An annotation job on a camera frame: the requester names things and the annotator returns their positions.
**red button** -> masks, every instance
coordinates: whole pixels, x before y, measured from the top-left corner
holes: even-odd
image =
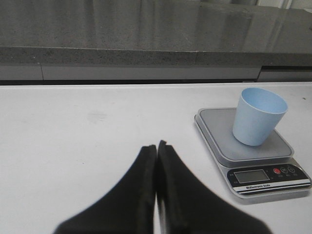
[[[275,174],[278,174],[278,175],[281,174],[281,171],[278,168],[274,168],[273,171]]]

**scale display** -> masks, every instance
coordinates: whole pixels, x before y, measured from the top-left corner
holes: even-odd
[[[311,179],[293,159],[292,147],[274,130],[261,146],[233,136],[235,108],[200,109],[195,122],[231,191],[240,198],[297,193]]]
[[[253,170],[253,171],[234,172],[234,175],[240,184],[270,180],[267,174],[265,174],[263,169]]]

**cup rim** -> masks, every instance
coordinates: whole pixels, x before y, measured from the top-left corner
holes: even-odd
[[[279,98],[286,104],[286,110],[283,111],[283,112],[269,112],[269,111],[264,111],[264,110],[261,110],[261,109],[259,109],[259,108],[256,108],[255,106],[249,104],[249,103],[243,98],[243,92],[244,92],[245,90],[248,90],[248,89],[260,89],[260,90],[264,90],[264,91],[266,91],[266,92],[269,92],[269,93],[271,93],[271,94],[273,94],[273,95],[279,97]],[[242,99],[247,105],[249,105],[250,107],[252,107],[252,108],[254,108],[254,109],[256,109],[256,110],[258,110],[258,111],[260,111],[260,112],[266,113],[266,114],[280,115],[280,114],[284,114],[284,113],[286,113],[286,112],[288,111],[288,104],[287,104],[287,102],[284,100],[283,97],[281,97],[280,95],[278,95],[278,94],[276,94],[276,93],[274,93],[274,92],[272,92],[272,91],[270,91],[270,90],[264,89],[264,88],[259,88],[259,87],[249,87],[249,88],[245,88],[245,89],[243,89],[243,91],[240,93],[240,97],[241,97],[241,99]]]

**scale weighing platform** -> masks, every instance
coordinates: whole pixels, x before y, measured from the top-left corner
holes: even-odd
[[[260,146],[232,134],[235,108],[200,109],[195,122],[231,191],[240,198],[297,193],[311,179],[293,159],[292,147],[274,130]]]

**scale button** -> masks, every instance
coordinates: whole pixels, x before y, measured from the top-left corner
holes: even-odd
[[[291,166],[289,166],[289,167],[288,167],[288,171],[290,171],[291,173],[295,173],[294,168],[293,168],[293,167],[291,167]]]
[[[281,167],[280,169],[281,169],[282,173],[288,173],[288,171],[285,167]]]
[[[281,174],[281,171],[278,168],[274,168],[273,171],[275,174],[278,174],[278,175]]]

